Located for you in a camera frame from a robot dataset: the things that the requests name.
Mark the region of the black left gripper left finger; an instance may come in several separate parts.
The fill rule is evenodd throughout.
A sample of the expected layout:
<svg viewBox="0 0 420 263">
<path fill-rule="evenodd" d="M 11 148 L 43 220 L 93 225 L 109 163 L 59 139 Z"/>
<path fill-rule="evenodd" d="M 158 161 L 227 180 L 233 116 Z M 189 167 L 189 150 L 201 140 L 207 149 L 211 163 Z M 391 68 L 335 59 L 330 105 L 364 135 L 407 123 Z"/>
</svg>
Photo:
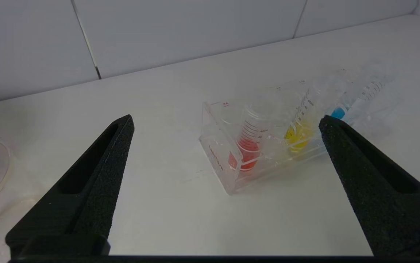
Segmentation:
<svg viewBox="0 0 420 263">
<path fill-rule="evenodd" d="M 131 115 L 113 121 L 7 233 L 11 256 L 106 256 L 134 134 Z"/>
</svg>

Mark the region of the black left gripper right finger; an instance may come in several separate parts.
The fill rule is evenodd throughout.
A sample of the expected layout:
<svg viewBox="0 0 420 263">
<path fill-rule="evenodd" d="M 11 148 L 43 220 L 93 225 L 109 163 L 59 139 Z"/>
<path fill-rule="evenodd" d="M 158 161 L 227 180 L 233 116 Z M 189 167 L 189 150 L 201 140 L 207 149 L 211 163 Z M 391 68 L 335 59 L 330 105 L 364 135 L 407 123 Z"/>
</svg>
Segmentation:
<svg viewBox="0 0 420 263">
<path fill-rule="evenodd" d="M 420 182 L 345 122 L 319 129 L 373 255 L 420 256 Z"/>
</svg>

